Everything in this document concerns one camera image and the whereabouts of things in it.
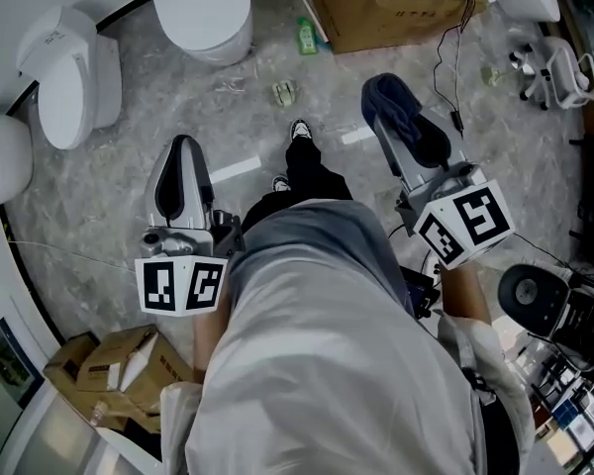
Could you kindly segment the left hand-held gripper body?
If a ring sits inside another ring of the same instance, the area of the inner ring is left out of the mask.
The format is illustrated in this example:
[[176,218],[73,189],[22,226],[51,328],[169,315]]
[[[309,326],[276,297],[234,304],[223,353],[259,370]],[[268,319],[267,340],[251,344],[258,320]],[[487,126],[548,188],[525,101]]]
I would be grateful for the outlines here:
[[190,317],[217,310],[230,260],[244,250],[241,220],[222,210],[206,229],[150,227],[135,260],[141,311]]

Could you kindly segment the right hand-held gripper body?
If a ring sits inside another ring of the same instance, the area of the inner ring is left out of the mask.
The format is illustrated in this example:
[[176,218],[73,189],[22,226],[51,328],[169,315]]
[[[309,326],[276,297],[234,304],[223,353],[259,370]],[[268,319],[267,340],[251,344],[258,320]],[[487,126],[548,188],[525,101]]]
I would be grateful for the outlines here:
[[419,236],[446,269],[455,269],[492,249],[515,231],[495,180],[470,162],[439,169],[434,177],[402,184],[396,210],[409,235]]

